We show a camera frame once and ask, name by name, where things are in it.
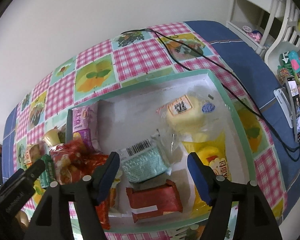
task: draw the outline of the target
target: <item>cable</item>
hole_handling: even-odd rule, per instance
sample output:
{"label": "cable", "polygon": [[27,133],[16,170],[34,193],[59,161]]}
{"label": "cable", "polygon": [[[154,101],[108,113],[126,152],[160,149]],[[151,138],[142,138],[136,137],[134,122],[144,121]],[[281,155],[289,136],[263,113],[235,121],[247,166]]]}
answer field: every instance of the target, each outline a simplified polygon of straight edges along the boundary
{"label": "cable", "polygon": [[[240,79],[235,75],[233,74],[230,70],[226,69],[225,67],[221,66],[220,64],[214,62],[213,60],[211,60],[210,58],[206,57],[205,55],[203,55],[202,53],[198,52],[197,50],[191,48],[190,46],[188,46],[187,44],[181,42],[181,41],[178,41],[178,40],[175,40],[173,38],[170,38],[170,37],[167,37],[165,35],[163,35],[162,33],[159,33],[153,29],[150,29],[150,28],[145,28],[145,29],[139,29],[139,30],[130,30],[130,31],[126,31],[126,32],[123,32],[121,34],[125,34],[125,33],[131,33],[131,32],[152,32],[154,33],[157,38],[159,39],[159,41],[163,44],[163,46],[165,47],[165,49],[167,50],[169,56],[173,59],[174,62],[176,62],[178,65],[180,65],[182,68],[188,70],[188,71],[191,71],[191,69],[189,69],[188,67],[184,66],[183,64],[181,64],[177,59],[175,59],[175,57],[171,54],[170,50],[168,49],[167,45],[162,41],[162,39],[159,37],[159,35],[161,35],[162,37],[168,39],[168,40],[171,40],[171,41],[175,41],[181,45],[184,45],[186,46],[187,48],[189,48],[190,50],[192,50],[193,52],[197,53],[199,56],[205,58],[206,60],[210,61],[211,63],[215,64],[216,66],[224,69],[226,72],[228,72],[230,75],[232,75],[238,82],[239,84],[243,87],[243,89],[245,90],[245,92],[248,94],[248,96],[250,97],[251,101],[253,102],[253,104],[255,105],[255,107],[258,109],[258,112],[259,113],[256,113],[255,111],[253,111],[250,107],[248,107],[242,100],[240,100],[227,86],[225,86],[224,84],[222,84],[222,86],[230,93],[232,94],[243,106],[245,106],[251,113],[253,113],[254,115],[256,115],[257,117],[259,117],[260,119],[262,119],[269,127],[269,129],[271,130],[271,132],[274,134],[274,136],[281,142],[285,152],[287,153],[288,157],[294,161],[294,162],[297,162],[300,158],[300,143],[299,143],[299,146],[296,147],[296,148],[291,148],[289,147],[288,145],[285,144],[284,141],[282,141],[282,139],[280,138],[279,134],[277,133],[277,131],[274,129],[274,127],[268,122],[268,120],[264,117],[264,115],[261,113],[260,109],[258,108],[257,106],[257,103],[254,101],[254,99],[252,98],[252,96],[250,95],[250,93],[248,92],[248,90],[245,88],[245,86],[242,84],[242,82],[240,81]],[[288,152],[288,150],[290,152],[296,152],[297,150],[299,150],[299,155],[298,155],[298,158],[293,158],[290,153]]]}

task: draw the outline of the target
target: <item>phone screen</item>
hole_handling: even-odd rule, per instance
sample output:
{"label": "phone screen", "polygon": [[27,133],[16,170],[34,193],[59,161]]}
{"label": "phone screen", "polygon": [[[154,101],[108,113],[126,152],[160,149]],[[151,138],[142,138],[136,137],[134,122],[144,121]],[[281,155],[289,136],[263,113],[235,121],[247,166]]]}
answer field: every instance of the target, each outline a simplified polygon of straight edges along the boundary
{"label": "phone screen", "polygon": [[294,77],[287,78],[287,82],[290,88],[290,101],[291,108],[294,114],[292,113],[293,118],[295,119],[295,139],[300,141],[300,96],[297,87],[297,83]]}

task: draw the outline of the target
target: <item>yellow wrapper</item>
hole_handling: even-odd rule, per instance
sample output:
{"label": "yellow wrapper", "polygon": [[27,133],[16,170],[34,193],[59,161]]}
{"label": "yellow wrapper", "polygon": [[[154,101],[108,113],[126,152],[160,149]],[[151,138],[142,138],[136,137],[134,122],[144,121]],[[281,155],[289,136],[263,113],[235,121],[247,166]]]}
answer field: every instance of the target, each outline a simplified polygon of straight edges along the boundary
{"label": "yellow wrapper", "polygon": [[[213,141],[205,142],[182,142],[188,153],[196,152],[204,165],[210,166],[216,175],[223,175],[231,180],[228,161],[226,158],[226,135],[222,131]],[[195,190],[194,206],[192,208],[191,217],[198,217],[210,212],[209,207],[201,200],[197,188]]]}

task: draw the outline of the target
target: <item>barcode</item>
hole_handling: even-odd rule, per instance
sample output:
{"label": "barcode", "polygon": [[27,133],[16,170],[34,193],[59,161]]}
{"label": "barcode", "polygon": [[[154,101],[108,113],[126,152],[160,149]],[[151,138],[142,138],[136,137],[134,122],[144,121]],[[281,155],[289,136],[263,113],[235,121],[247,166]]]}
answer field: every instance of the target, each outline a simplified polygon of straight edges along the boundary
{"label": "barcode", "polygon": [[136,153],[139,153],[147,148],[149,148],[151,146],[149,140],[143,140],[129,148],[127,148],[127,152],[129,154],[129,156],[133,156],[135,155]]}

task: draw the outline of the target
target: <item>chair backrest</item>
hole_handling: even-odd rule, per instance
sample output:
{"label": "chair backrest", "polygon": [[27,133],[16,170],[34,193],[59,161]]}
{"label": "chair backrest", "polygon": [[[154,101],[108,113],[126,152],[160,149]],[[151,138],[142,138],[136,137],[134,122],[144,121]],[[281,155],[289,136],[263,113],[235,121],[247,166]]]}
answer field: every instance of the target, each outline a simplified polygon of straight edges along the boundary
{"label": "chair backrest", "polygon": [[286,0],[281,30],[265,54],[265,63],[276,76],[280,54],[291,50],[300,50],[300,11],[292,0]]}

